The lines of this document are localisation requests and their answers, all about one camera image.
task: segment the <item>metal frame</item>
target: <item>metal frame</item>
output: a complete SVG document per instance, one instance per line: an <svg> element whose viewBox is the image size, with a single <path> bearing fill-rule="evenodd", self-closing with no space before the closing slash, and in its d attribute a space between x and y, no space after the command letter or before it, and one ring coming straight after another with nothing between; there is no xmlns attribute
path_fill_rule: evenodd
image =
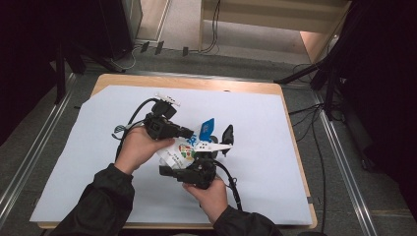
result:
<svg viewBox="0 0 417 236"><path fill-rule="evenodd" d="M317 91L313 91L315 100L317 103L323 103L323 98ZM365 200L359 190L355 177L350 169L349 162L344 153L343 147L337 137L337 132L334 129L333 123L328 120L324 111L320 113L323 125L326 133L328 134L328 140L331 148L333 149L334 157L339 166L341 176L344 184L346 185L347 193L349 194L350 201L355 209L356 216L358 217L359 224L361 225L364 235L377 236L377 229L372 220L372 216L368 210Z"/></svg>
<svg viewBox="0 0 417 236"><path fill-rule="evenodd" d="M43 148L49 140L50 135L52 134L56 124L58 123L59 118L61 117L65 107L67 106L68 101L72 95L73 87L76 82L75 74L71 74L67 81L68 92L65 94L64 98L60 103L54 105L52 111L50 112L48 118L42 126L39 134L34 140L33 144L30 147L25 159L22 161L21 166L7 187L6 191L3 193L0 199L0 229L3 227L10 211L12 210L13 205L18 199L24 185L28 181L31 172L33 171L34 166L36 165L37 160L39 159Z"/></svg>
<svg viewBox="0 0 417 236"><path fill-rule="evenodd" d="M218 76L202 76L202 75L187 75L187 74L174 74L174 73L158 73L158 72L139 72L135 75L139 76L163 76L163 77L181 77L181 78L199 78L199 79L221 79L229 81L242 81L242 82L260 82L260 83L271 83L267 80L255 80L255 79L243 79L243 78L231 78L231 77L218 77ZM59 118L61 117L66 105L71 98L73 93L73 88L76 83L76 75L71 74L67 81L68 92L62 99L62 101L55 105L44 123L41 131L37 135L35 141L33 142L29 152L27 153L24 161L22 162L19 170L15 174L13 180L9 184L6 191L3 193L0 199L0 229L3 227L7 216L9 215L13 205L15 204L17 198L19 197L20 192L22 191L24 185L29 179L29 176L36 165L37 160L39 159L43 148L45 147L51 133L53 132ZM307 89L308 85L282 85L283 88L288 89ZM317 103L322 103L323 99L317 91L313 91L315 101ZM321 112L321 119L324 124L326 133L328 135L328 140L330 142L331 148L333 150L335 159L340 169L343 181L346 185L347 192L349 194L350 200L355 209L356 215L358 217L359 223L362 227L364 235L376 236L378 235L376 227L373 223L370 212L367 208L364 198L359 190L359 187L356 183L356 180L353 176L353 173L349 167L346 155L342 148L342 145L337 137L336 130L334 129L333 123L327 119L327 116L324 112Z"/></svg>

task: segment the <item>black sleeve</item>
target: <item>black sleeve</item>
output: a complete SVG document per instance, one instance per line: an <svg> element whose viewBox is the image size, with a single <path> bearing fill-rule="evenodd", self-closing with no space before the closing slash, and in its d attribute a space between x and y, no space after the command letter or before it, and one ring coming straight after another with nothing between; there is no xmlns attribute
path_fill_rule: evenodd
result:
<svg viewBox="0 0 417 236"><path fill-rule="evenodd" d="M219 236L282 236L270 219L258 213L237 210L232 206L227 207L213 228Z"/></svg>
<svg viewBox="0 0 417 236"><path fill-rule="evenodd" d="M132 179L133 176L109 164L95 174L78 204L50 235L116 235L132 211Z"/></svg>

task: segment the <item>blue object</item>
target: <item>blue object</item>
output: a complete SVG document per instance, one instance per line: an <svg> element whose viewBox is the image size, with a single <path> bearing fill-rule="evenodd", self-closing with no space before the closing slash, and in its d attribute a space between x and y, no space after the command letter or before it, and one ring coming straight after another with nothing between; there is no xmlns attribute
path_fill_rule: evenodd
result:
<svg viewBox="0 0 417 236"><path fill-rule="evenodd" d="M207 120L202 125L202 129L200 130L199 139L201 141L211 142L211 133L214 130L214 118Z"/></svg>

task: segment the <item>wire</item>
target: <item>wire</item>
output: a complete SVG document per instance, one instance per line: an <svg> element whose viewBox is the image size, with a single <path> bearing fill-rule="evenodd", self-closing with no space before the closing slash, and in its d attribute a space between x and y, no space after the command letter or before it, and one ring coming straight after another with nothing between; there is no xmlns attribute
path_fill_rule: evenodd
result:
<svg viewBox="0 0 417 236"><path fill-rule="evenodd" d="M141 109L146 105L146 104L148 104L149 102L151 102L151 101L154 101L154 102L158 102L158 100L156 99L156 98L150 98L150 99L148 99L148 100L146 100L146 101L144 101L144 102L142 102L142 104L135 110L135 112L133 113L133 115L132 115L132 117L131 117L131 119L129 120L129 122L128 122L128 125L131 125L132 124L132 122L133 122L133 120L135 119L135 117L138 115L138 113L139 113L139 111L141 111ZM144 120L141 120L141 121L138 121L138 122L136 122L134 125L132 125L129 129L127 129L127 130L125 130L124 131L124 133L123 133L123 137L120 139L120 143L119 143L119 147L117 147L117 151L116 151L116 159L117 159L117 157L119 156L119 153L120 153L120 151L122 150L122 145L123 145L123 142L125 141L125 139L126 139L126 136L129 134L129 132L132 130L132 128L136 125L136 124L139 124L139 123L141 123L141 122L144 122L146 119L144 119Z"/></svg>
<svg viewBox="0 0 417 236"><path fill-rule="evenodd" d="M233 177L230 175L229 171L227 170L227 168L226 168L223 164L221 164L221 163L220 163L220 162L218 162L217 160L214 160L214 164L215 164L216 166L220 167L220 168L221 168L222 170L224 170L224 172L226 173L227 178L229 179L229 188L232 190L233 197L234 197L234 199L235 199L235 201L236 201L237 208L238 208L239 210L243 210L243 209L242 209L242 203L241 203L241 201L240 201L240 197L239 197L239 193L237 192L237 188L236 188L236 179L235 179L235 178L233 178Z"/></svg>
<svg viewBox="0 0 417 236"><path fill-rule="evenodd" d="M218 16L220 14L220 0L217 1L217 4L215 6L214 9L214 14L212 16L212 21L211 21L211 30L212 30L212 41L211 44L208 48L203 49L201 51L199 50L190 50L190 52L198 52L198 54L206 54L212 51L212 49L214 48L214 46L217 43L217 25L218 25Z"/></svg>
<svg viewBox="0 0 417 236"><path fill-rule="evenodd" d="M304 135L300 139L297 140L297 142L303 140L305 138L305 136L307 135L308 131L310 130L310 128L312 129L313 137L314 137L314 141L315 141L315 145L316 145L317 151L319 153L320 164L321 164L321 167L322 167L322 179L323 179L323 215L322 215L322 229L321 229L321 232L322 233L325 233L326 213L327 213L327 203L328 203L328 197L327 197L328 191L327 191L327 181L326 181L327 178L326 178L325 161L324 161L324 158L323 158L323 155L322 155L322 151L321 151L320 146L319 146L319 141L317 139L316 129L315 129L315 126L314 126L314 123L319 119L320 113L323 111L323 107L324 107L324 104L323 103L319 103L319 104L315 104L315 105L312 105L312 106L307 107L307 108L304 108L304 109L300 109L300 110L296 110L296 111L293 111L293 112L289 112L288 114L289 115L294 115L294 114L297 114L297 113L300 113L300 112L309 111L311 109L314 109L313 111L309 112L301 121L299 121L295 125L293 125L293 127L296 126L296 125L298 125L298 124L300 124L310 114L313 113L313 117L312 117L311 123L309 124L309 127L307 128L307 130L304 133Z"/></svg>
<svg viewBox="0 0 417 236"><path fill-rule="evenodd" d="M297 68L297 67L299 67L299 66L311 66L311 65L312 65L312 64L298 64L298 65L294 66L294 67L292 68L292 75L294 75L294 74L295 74L295 68ZM306 82L306 81L301 80L301 78L298 78L297 80L298 80L298 81L300 81L301 83L309 83L309 82Z"/></svg>
<svg viewBox="0 0 417 236"><path fill-rule="evenodd" d="M48 230L47 229L44 229L40 234L39 234L39 236L44 236L45 234L46 234L46 232L47 232Z"/></svg>
<svg viewBox="0 0 417 236"><path fill-rule="evenodd" d="M327 188L326 188L327 184L326 184L325 161L323 159L322 151L320 150L319 142L318 142L317 137L316 137L316 130L314 128L314 123L316 121L315 120L315 116L316 116L317 111L318 110L316 110L315 113L313 114L313 119L312 119L311 126L312 126L313 137L314 137L314 141L315 141L315 144L316 144L316 148L317 148L317 151L318 151L319 157L320 157L320 164L322 166L322 179L323 179L323 217L322 217L322 230L321 230L321 232L322 233L325 233L326 211L327 211L327 204L328 204L328 198L327 198L328 191L327 191Z"/></svg>
<svg viewBox="0 0 417 236"><path fill-rule="evenodd" d="M113 58L111 59L111 63L113 63L115 66L117 66L117 67L119 67L120 69L123 69L123 70L129 70L129 69L132 69L135 65L136 65L136 57L135 57L135 54L134 54L134 52L136 51L136 49L138 49L138 48L142 48L142 46L139 46L139 47L135 47L132 51L131 51L131 54L132 54L132 57L133 57L133 64L132 64L132 66L130 66L130 67L122 67L122 66L120 66L119 64L117 64L115 61L113 61Z"/></svg>

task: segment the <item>white paper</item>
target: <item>white paper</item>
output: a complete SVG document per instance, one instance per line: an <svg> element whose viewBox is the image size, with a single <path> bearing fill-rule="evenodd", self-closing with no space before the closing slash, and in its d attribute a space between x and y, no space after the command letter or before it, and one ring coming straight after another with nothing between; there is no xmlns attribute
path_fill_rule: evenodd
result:
<svg viewBox="0 0 417 236"><path fill-rule="evenodd" d="M221 140L227 126L233 125L233 149L227 157L219 153L217 160L237 178L243 210L261 213L275 224L312 224L279 95L120 86L107 87L83 104L30 221L57 222L70 212L94 174L114 161L119 144L111 137L114 128L126 125L137 107L157 92L181 102L171 119L180 126L194 128L214 118L212 134ZM146 105L137 120L145 118L152 106ZM134 173L136 195L128 222L209 223L181 183L159 175L158 165L155 155ZM228 201L236 207L230 190Z"/></svg>

